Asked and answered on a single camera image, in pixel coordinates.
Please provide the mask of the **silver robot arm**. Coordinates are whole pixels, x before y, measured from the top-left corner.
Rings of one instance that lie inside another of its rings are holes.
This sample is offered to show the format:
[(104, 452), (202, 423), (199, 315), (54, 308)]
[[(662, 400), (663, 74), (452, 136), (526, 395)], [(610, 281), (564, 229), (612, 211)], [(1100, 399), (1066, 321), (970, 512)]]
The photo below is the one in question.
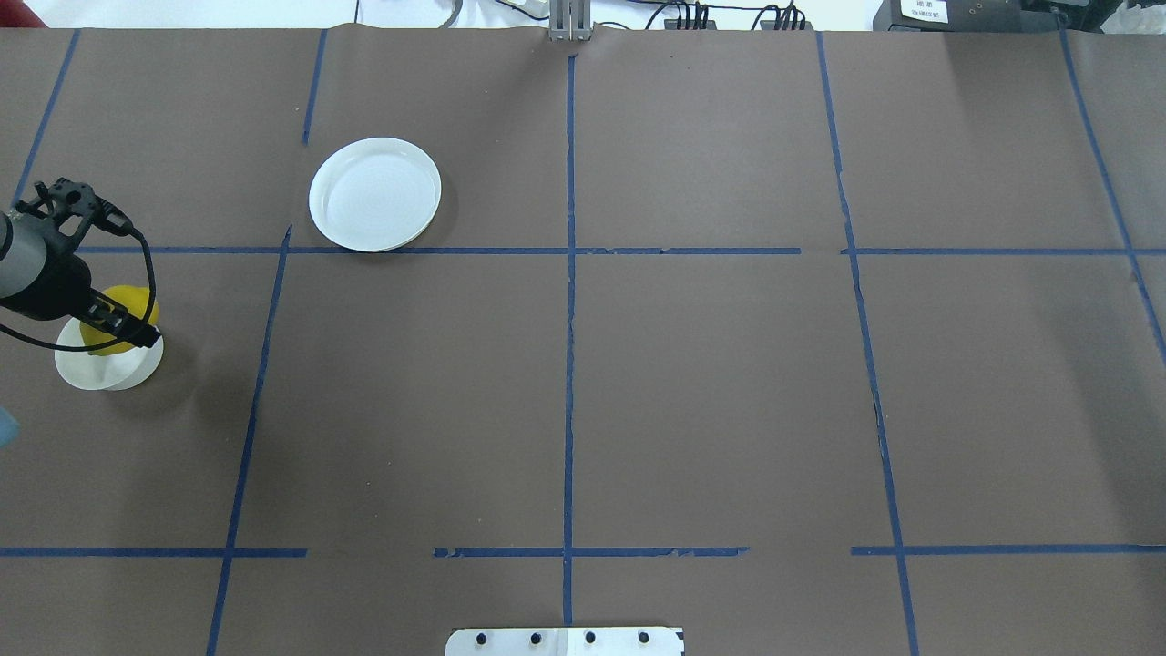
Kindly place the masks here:
[(108, 219), (92, 219), (92, 223), (111, 235), (132, 237), (140, 245), (148, 278), (142, 316), (93, 288), (87, 263), (76, 254), (83, 237), (64, 237), (50, 220), (34, 219), (30, 210), (13, 209), (3, 216), (3, 308), (42, 323), (75, 317), (108, 336), (108, 341), (73, 347), (34, 339), (8, 325), (3, 325), (3, 333), (33, 347), (62, 353), (94, 354), (118, 344), (153, 348), (161, 341), (162, 333), (148, 319), (157, 306), (157, 275), (148, 241), (119, 209), (113, 209)]

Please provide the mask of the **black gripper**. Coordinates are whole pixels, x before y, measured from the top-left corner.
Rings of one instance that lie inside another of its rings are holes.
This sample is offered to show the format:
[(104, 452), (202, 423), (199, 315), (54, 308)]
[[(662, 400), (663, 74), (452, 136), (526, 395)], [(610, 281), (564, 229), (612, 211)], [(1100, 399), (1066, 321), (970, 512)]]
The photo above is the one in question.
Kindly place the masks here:
[(115, 347), (153, 348), (159, 327), (115, 299), (94, 299), (92, 271), (75, 254), (55, 258), (31, 285), (20, 292), (20, 313), (33, 320), (57, 320), (84, 313), (84, 346), (91, 352)]

